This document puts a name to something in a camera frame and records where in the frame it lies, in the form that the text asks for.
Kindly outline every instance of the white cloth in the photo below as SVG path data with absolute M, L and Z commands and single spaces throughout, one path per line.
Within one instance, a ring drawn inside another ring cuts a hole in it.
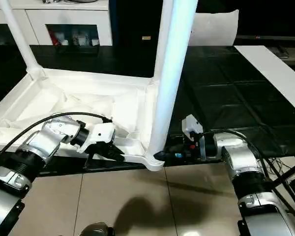
M 189 46 L 231 46 L 238 28 L 239 10 L 229 13 L 196 13 Z

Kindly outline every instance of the beige floor tile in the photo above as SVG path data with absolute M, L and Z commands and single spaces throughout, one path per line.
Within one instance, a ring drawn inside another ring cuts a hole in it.
M 168 167 L 166 175 L 178 236 L 239 235 L 237 197 L 224 165 Z
M 35 180 L 10 236 L 73 236 L 82 175 Z
M 117 236 L 176 236 L 164 171 L 120 171 L 83 176 L 75 235 L 95 222 Z

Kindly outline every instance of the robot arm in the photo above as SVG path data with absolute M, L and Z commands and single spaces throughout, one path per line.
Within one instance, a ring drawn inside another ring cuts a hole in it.
M 94 153 L 123 160 L 123 154 L 113 145 L 115 125 L 85 124 L 63 116 L 44 123 L 0 166 L 0 236 L 9 234 L 24 208 L 21 199 L 31 188 L 40 171 L 51 161 L 61 143 L 74 145 L 79 153 Z M 109 150 L 118 150 L 111 154 Z
M 182 122 L 184 134 L 201 146 L 201 124 L 189 115 Z M 284 206 L 272 191 L 261 166 L 246 141 L 235 134 L 213 136 L 215 155 L 222 158 L 238 198 L 242 220 L 238 222 L 241 236 L 295 236 L 295 225 Z

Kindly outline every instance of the tile grout line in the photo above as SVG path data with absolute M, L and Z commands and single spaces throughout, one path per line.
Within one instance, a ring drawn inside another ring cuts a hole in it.
M 164 172 L 165 172 L 165 178 L 166 178 L 166 184 L 167 184 L 167 189 L 168 189 L 169 200 L 170 200 L 171 208 L 172 208 L 172 214 L 173 214 L 173 220 L 174 220 L 174 224 L 175 224 L 176 235 L 178 236 L 176 218 L 175 218 L 175 213 L 174 213 L 174 206 L 173 206 L 172 196 L 171 196 L 171 192 L 170 192 L 169 185 L 168 185 L 168 180 L 167 180 L 167 174 L 166 174 L 166 168 L 165 167 L 164 167 Z
M 84 174 L 82 174 L 82 178 L 81 178 L 80 192 L 79 192 L 78 205 L 77 205 L 77 213 L 75 214 L 75 221 L 74 221 L 74 228 L 73 228 L 73 236 L 75 236 L 75 227 L 77 225 L 77 218 L 78 218 L 78 211 L 79 211 L 79 204 L 80 204 L 80 196 L 81 196 L 81 190 L 82 190 L 83 176 L 84 176 Z

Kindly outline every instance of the white plastic tray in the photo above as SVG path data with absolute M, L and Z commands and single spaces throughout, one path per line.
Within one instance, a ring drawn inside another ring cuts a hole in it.
M 115 145 L 126 156 L 144 156 L 152 128 L 155 86 L 151 79 L 44 69 L 48 77 L 25 76 L 0 102 L 0 150 L 22 130 L 58 112 L 88 112 L 112 118 L 117 126 Z M 101 119 L 72 116 L 88 125 Z M 10 149 L 14 151 L 29 135 Z M 57 155 L 76 156 L 71 145 L 61 145 Z

